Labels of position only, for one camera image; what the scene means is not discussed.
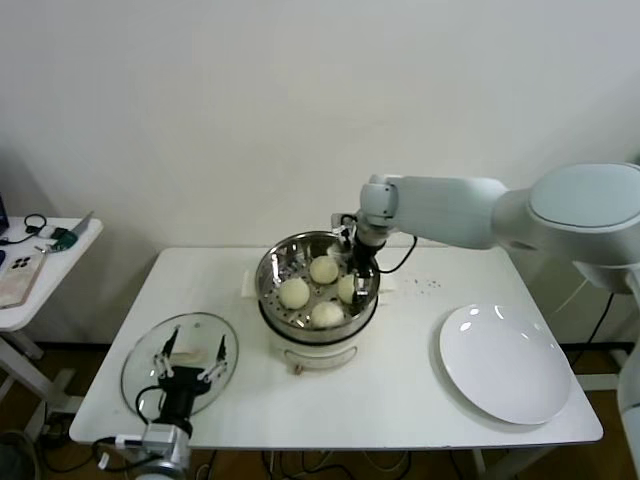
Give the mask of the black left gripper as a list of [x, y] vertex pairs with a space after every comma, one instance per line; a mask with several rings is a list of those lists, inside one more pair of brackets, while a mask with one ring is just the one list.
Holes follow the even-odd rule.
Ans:
[[153, 365], [159, 376], [159, 387], [164, 400], [159, 410], [159, 423], [177, 424], [191, 417], [197, 397], [210, 391], [210, 382], [227, 367], [226, 336], [223, 335], [213, 364], [202, 368], [176, 366], [171, 364], [171, 355], [179, 334], [175, 326], [161, 348], [153, 355]]

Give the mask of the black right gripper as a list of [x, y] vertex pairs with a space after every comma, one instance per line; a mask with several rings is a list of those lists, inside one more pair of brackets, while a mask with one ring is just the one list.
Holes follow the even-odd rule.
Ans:
[[353, 281], [353, 304], [364, 304], [369, 296], [377, 296], [379, 289], [379, 268], [376, 255], [381, 245], [369, 245], [358, 236], [352, 242], [349, 271], [358, 276]]

